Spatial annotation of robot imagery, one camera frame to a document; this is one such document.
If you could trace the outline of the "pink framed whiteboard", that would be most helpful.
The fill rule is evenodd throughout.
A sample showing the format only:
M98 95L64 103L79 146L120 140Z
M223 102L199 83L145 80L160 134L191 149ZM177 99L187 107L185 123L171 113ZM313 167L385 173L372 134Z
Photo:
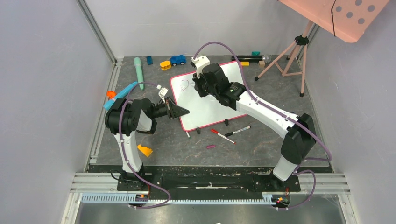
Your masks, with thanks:
M221 105L211 95L203 98L200 97L194 89L193 73L189 72L173 76L170 79L170 87L175 103L190 112L180 117L181 126L184 131L189 132L196 128L222 123L226 119L231 120L245 116L241 112Z

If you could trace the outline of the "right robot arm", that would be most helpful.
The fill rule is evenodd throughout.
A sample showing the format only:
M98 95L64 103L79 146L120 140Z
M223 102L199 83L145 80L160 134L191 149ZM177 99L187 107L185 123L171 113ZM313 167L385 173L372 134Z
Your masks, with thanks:
M298 116L265 103L245 85L230 82L216 63L205 66L201 73L194 73L192 80L200 97L211 95L221 105L255 118L283 138L281 157L269 183L275 190L284 189L288 178L317 142L312 117L306 113Z

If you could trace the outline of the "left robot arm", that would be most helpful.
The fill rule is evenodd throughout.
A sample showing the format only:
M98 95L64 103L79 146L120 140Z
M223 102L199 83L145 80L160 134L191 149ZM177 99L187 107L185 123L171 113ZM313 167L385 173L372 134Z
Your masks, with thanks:
M143 173L144 166L138 153L136 134L154 134L156 118L176 119L189 113L188 109L176 105L170 97L157 104L147 98L115 100L105 115L105 126L119 146L123 162L119 177L121 184L130 184L135 190L141 190L147 184Z

